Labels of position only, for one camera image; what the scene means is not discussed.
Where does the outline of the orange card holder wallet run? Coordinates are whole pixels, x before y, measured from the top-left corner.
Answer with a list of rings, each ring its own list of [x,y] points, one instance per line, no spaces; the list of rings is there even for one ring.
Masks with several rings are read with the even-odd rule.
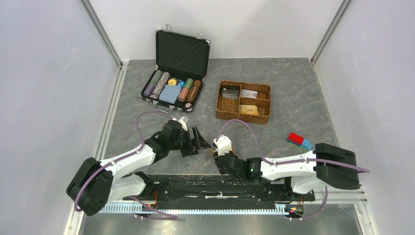
[[[235,147],[233,147],[233,148],[232,148],[232,152],[233,152],[233,153],[236,153],[236,149],[235,149]]]

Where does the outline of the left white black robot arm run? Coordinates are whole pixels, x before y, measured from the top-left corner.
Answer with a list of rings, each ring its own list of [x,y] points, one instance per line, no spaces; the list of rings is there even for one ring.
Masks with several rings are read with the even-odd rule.
[[[211,147],[196,126],[191,130],[192,136],[183,121],[172,119],[132,150],[102,161],[84,160],[66,189],[74,209],[92,216],[110,201],[127,196],[149,199],[154,193],[153,185],[147,176],[133,171],[162,160],[170,151],[179,150],[187,157]]]

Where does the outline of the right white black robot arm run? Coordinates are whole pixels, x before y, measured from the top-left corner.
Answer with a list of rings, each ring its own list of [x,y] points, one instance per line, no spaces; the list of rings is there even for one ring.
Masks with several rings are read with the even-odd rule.
[[[288,178],[283,195],[297,199],[316,188],[331,186],[342,190],[360,188],[359,174],[367,173],[356,165],[353,152],[327,143],[318,143],[314,150],[279,159],[249,158],[242,160],[232,151],[228,138],[214,141],[213,156],[221,174],[244,182],[266,182]]]

